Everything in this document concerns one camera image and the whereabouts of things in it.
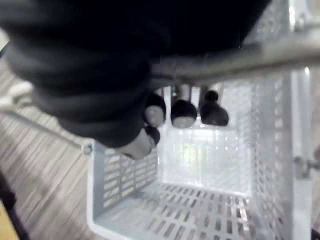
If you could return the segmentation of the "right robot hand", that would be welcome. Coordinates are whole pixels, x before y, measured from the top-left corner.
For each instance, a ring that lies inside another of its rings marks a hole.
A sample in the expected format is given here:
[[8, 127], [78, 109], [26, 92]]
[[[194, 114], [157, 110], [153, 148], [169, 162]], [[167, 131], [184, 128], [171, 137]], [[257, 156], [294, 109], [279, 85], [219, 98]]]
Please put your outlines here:
[[151, 64], [239, 48], [267, 0], [3, 0], [6, 61], [32, 101], [67, 131], [135, 160], [159, 142], [146, 126]]

